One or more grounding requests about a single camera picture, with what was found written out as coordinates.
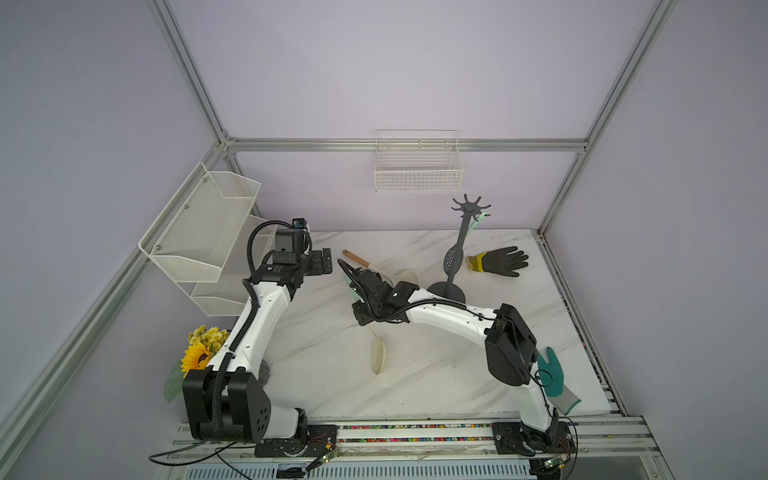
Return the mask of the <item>black yellow work glove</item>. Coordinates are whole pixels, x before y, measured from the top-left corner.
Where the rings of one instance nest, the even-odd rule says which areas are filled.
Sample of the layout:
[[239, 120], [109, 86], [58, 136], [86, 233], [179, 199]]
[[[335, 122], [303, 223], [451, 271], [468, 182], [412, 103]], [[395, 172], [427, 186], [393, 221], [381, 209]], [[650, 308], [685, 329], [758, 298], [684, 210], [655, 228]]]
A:
[[483, 252], [466, 258], [470, 270], [515, 278], [529, 266], [529, 256], [516, 246]]

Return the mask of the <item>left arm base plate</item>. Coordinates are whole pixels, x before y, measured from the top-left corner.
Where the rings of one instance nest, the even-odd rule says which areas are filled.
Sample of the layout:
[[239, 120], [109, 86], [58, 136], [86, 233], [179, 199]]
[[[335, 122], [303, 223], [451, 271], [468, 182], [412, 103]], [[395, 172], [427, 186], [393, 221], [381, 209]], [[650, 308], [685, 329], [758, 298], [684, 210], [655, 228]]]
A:
[[256, 458], [319, 457], [337, 443], [336, 425], [310, 424], [291, 438], [263, 439], [254, 449]]

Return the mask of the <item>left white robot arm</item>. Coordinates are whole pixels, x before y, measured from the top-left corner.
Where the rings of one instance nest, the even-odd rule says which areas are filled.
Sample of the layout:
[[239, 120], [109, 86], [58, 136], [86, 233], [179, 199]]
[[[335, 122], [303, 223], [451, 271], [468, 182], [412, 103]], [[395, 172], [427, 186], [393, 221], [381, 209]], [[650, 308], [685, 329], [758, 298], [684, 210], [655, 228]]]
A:
[[303, 218], [268, 220], [250, 233], [246, 261], [244, 310], [209, 364], [182, 381], [191, 435], [202, 443], [301, 439], [308, 429], [302, 409], [269, 398], [260, 369], [278, 320], [305, 278], [333, 271], [331, 251], [313, 248]]

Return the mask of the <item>white mesh two-tier shelf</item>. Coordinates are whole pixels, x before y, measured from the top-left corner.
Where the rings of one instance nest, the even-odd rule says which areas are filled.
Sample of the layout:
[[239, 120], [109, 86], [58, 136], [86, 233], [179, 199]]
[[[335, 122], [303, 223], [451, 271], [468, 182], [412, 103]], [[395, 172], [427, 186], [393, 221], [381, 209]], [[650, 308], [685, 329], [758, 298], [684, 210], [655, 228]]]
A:
[[239, 316], [248, 301], [246, 243], [264, 222], [261, 184], [198, 164], [138, 243], [139, 250], [209, 317]]

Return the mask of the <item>aluminium frame rail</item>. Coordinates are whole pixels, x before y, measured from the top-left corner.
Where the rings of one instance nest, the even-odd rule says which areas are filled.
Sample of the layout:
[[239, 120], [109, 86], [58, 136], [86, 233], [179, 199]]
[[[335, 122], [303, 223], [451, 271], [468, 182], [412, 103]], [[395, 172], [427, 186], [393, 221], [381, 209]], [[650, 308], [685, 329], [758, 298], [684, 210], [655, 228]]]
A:
[[374, 152], [394, 150], [458, 150], [464, 152], [580, 152], [584, 139], [375, 139], [375, 138], [236, 138], [227, 142], [234, 152]]

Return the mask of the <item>grey skimmer mint handle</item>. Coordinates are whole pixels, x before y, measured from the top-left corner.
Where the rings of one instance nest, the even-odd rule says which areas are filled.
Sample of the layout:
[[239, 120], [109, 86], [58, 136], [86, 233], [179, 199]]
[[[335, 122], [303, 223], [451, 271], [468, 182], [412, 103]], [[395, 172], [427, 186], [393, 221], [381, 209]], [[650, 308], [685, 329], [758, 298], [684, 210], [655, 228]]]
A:
[[485, 212], [477, 215], [465, 215], [462, 220], [456, 242], [448, 249], [443, 258], [443, 271], [452, 280], [459, 271], [463, 259], [463, 247], [467, 235], [487, 216]]

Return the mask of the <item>green work glove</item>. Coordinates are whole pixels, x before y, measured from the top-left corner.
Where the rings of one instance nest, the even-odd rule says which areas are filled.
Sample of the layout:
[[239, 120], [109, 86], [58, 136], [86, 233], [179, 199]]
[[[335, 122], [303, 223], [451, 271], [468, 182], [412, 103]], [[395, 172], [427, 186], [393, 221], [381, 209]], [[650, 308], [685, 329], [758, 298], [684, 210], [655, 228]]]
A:
[[562, 365], [552, 347], [537, 352], [537, 374], [547, 399], [563, 415], [569, 415], [581, 402], [565, 384]]

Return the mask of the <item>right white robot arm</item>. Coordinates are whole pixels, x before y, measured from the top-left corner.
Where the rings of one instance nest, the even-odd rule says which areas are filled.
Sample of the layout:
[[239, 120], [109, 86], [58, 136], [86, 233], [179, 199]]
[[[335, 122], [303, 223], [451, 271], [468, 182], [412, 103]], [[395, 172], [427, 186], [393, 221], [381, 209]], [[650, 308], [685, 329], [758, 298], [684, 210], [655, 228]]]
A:
[[520, 416], [519, 454], [531, 456], [551, 448], [556, 441], [559, 416], [534, 372], [537, 340], [515, 307], [474, 307], [433, 294], [411, 282], [392, 285], [380, 274], [355, 268], [341, 259], [337, 263], [357, 298], [352, 311], [359, 325], [426, 325], [482, 347], [490, 375], [511, 388], [514, 410]]

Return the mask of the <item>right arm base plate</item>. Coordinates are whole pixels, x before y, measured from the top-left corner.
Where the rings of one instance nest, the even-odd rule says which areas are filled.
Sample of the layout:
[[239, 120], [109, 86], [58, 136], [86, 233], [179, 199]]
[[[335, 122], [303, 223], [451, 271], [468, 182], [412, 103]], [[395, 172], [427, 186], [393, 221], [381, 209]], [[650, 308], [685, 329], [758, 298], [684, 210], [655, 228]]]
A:
[[574, 435], [563, 421], [553, 423], [544, 432], [519, 421], [494, 422], [491, 428], [494, 445], [500, 455], [534, 457], [538, 454], [569, 455], [576, 452]]

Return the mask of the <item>yellow artificial sunflower bouquet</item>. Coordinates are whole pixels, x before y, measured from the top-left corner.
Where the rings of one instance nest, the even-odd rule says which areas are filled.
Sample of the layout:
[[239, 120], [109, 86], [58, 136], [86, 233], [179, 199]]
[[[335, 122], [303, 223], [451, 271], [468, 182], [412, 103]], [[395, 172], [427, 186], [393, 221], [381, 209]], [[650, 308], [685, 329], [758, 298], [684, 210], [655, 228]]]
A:
[[163, 390], [164, 399], [171, 403], [182, 393], [182, 383], [189, 372], [204, 370], [221, 350], [230, 331], [201, 325], [187, 337], [187, 348], [181, 359], [171, 368]]

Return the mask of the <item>dark grey utensil rack stand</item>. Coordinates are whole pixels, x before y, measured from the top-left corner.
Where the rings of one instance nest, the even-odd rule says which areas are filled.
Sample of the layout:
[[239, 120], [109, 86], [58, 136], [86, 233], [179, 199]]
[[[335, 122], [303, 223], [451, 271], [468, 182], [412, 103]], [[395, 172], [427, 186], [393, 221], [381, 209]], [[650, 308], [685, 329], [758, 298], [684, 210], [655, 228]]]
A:
[[466, 296], [462, 289], [454, 283], [454, 280], [462, 266], [464, 258], [463, 247], [470, 231], [470, 226], [477, 222], [483, 212], [490, 208], [491, 205], [488, 204], [483, 206], [481, 204], [481, 196], [476, 200], [471, 201], [467, 195], [464, 195], [463, 201], [457, 199], [453, 199], [453, 201], [456, 206], [453, 207], [452, 210], [461, 213], [462, 223], [455, 244], [449, 248], [443, 258], [443, 271], [447, 278], [445, 281], [436, 282], [430, 285], [428, 291], [434, 295], [449, 300], [465, 303]]

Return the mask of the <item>cream skimmer mint handle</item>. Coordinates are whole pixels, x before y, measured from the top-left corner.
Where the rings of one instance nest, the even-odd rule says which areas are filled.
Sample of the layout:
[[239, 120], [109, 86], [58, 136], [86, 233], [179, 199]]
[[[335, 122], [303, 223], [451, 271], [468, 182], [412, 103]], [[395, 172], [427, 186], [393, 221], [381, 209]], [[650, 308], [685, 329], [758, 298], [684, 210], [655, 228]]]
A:
[[371, 313], [368, 296], [362, 286], [351, 281], [350, 288], [358, 297], [358, 301], [362, 303], [363, 317], [365, 325], [370, 329], [373, 335], [373, 342], [371, 346], [371, 358], [370, 366], [374, 375], [380, 375], [384, 370], [386, 360], [386, 345], [384, 339], [374, 328], [374, 316]]

